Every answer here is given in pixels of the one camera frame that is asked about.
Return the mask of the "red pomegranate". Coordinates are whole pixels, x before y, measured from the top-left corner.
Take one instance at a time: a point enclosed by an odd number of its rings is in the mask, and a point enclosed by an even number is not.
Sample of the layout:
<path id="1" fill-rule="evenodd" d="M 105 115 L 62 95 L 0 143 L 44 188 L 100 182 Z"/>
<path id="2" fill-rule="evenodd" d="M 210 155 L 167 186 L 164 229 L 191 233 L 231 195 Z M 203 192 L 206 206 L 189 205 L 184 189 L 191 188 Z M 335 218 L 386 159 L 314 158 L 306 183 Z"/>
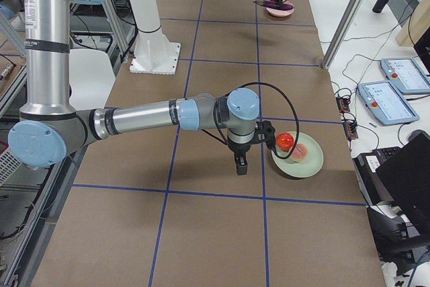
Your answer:
<path id="1" fill-rule="evenodd" d="M 289 132 L 283 132 L 276 136 L 276 145 L 283 152 L 289 152 L 294 146 L 295 139 Z"/>

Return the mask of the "aluminium frame post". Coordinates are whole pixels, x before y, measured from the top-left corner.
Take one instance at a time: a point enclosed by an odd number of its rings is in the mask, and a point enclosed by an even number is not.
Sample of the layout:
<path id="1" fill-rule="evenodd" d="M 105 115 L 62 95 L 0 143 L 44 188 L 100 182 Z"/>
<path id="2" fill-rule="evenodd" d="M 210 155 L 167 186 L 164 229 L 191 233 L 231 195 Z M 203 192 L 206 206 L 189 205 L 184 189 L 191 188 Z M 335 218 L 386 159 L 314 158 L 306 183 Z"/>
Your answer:
<path id="1" fill-rule="evenodd" d="M 339 51 L 352 22 L 363 0 L 349 0 L 343 16 L 337 26 L 325 56 L 321 62 L 321 67 L 328 70 Z"/>

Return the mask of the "far teach pendant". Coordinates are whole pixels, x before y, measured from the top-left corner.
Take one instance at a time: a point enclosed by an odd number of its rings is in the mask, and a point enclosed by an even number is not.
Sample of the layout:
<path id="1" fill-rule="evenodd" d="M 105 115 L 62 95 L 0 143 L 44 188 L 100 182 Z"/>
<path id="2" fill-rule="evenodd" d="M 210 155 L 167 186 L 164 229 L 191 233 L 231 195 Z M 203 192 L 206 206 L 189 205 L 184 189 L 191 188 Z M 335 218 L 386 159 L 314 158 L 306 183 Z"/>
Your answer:
<path id="1" fill-rule="evenodd" d="M 412 58 L 388 58 L 380 61 L 387 80 L 404 95 L 429 94 L 429 78 Z"/>

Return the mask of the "teach pendant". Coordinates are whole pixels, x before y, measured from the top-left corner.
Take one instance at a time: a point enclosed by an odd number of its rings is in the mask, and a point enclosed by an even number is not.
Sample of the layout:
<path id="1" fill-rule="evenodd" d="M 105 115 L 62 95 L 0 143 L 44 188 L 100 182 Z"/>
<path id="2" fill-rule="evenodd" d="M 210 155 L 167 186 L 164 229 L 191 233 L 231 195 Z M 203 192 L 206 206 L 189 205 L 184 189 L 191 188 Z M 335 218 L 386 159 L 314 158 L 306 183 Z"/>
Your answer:
<path id="1" fill-rule="evenodd" d="M 401 92 L 389 81 L 360 83 L 357 90 L 366 108 L 383 126 L 408 124 L 420 119 Z"/>
<path id="2" fill-rule="evenodd" d="M 429 78 L 412 58 L 388 58 L 380 61 L 387 80 L 404 95 L 429 94 Z"/>

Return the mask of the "black laptop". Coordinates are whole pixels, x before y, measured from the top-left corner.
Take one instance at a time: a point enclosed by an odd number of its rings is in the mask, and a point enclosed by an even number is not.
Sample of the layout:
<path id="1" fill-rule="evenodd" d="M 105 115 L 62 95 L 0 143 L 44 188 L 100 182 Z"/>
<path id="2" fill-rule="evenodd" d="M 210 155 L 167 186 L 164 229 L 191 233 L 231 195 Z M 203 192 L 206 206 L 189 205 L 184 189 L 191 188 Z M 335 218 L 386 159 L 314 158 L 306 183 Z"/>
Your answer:
<path id="1" fill-rule="evenodd" d="M 420 234 L 429 233 L 429 135 L 418 134 L 376 173 Z"/>

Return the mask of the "white basket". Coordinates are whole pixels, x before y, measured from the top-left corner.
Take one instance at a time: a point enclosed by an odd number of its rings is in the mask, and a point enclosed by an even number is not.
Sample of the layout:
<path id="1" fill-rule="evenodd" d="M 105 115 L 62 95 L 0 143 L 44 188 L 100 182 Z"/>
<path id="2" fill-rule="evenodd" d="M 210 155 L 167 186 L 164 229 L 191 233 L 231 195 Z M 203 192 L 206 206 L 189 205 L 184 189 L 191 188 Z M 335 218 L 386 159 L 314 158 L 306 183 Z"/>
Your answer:
<path id="1" fill-rule="evenodd" d="M 0 163 L 0 184 L 2 186 L 21 167 L 22 162 L 7 146 L 1 153 Z"/>

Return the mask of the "peach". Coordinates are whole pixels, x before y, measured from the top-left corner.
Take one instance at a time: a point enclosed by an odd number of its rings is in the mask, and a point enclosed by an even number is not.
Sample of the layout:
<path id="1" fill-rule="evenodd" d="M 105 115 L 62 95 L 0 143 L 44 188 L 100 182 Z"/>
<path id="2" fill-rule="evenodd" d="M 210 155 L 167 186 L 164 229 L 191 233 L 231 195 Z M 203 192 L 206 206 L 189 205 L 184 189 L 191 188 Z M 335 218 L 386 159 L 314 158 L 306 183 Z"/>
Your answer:
<path id="1" fill-rule="evenodd" d="M 298 143 L 290 156 L 293 162 L 299 163 L 308 157 L 308 148 L 305 144 Z"/>

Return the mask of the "near teach pendant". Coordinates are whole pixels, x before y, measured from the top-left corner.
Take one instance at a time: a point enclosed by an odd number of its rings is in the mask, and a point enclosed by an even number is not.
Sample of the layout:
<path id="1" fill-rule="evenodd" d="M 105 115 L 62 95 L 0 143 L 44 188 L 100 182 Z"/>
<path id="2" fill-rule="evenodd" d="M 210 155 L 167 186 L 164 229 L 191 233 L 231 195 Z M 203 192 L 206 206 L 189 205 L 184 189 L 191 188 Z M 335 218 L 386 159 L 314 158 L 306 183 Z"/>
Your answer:
<path id="1" fill-rule="evenodd" d="M 383 126 L 408 124 L 420 119 L 401 92 L 389 81 L 360 83 L 357 90 L 366 108 Z"/>

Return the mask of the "pink plate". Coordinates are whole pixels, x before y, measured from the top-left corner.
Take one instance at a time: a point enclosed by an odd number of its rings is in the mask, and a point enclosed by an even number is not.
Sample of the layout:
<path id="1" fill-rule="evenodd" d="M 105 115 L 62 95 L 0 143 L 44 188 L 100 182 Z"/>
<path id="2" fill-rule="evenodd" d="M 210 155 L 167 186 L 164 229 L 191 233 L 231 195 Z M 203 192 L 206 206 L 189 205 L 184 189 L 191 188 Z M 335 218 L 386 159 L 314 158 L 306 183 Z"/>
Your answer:
<path id="1" fill-rule="evenodd" d="M 274 17 L 288 17 L 290 15 L 292 15 L 294 13 L 295 7 L 289 3 L 288 4 L 288 10 L 279 10 L 279 9 L 272 9 L 272 8 L 267 8 L 266 11 L 268 12 L 269 15 L 272 15 Z"/>

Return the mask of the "purple eggplant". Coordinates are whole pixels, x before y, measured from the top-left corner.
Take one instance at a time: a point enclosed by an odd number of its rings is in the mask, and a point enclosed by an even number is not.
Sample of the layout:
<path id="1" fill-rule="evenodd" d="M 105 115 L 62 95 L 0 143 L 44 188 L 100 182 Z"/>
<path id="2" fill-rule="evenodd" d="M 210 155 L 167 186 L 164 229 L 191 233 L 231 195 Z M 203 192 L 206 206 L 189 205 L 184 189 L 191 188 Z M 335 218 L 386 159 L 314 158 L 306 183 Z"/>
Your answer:
<path id="1" fill-rule="evenodd" d="M 276 1 L 273 2 L 273 1 L 255 0 L 254 4 L 265 8 L 276 9 L 280 11 L 289 11 L 294 8 L 294 6 L 290 3 L 278 3 Z"/>

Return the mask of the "white chair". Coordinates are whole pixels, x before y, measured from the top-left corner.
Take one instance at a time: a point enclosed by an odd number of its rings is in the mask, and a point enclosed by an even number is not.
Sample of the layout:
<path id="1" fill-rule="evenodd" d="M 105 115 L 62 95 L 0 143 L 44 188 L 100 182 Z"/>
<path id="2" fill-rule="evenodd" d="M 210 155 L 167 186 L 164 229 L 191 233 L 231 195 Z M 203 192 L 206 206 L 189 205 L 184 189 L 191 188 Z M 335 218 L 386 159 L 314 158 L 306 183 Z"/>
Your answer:
<path id="1" fill-rule="evenodd" d="M 72 49 L 70 104 L 76 110 L 104 108 L 115 82 L 109 56 L 100 50 Z"/>

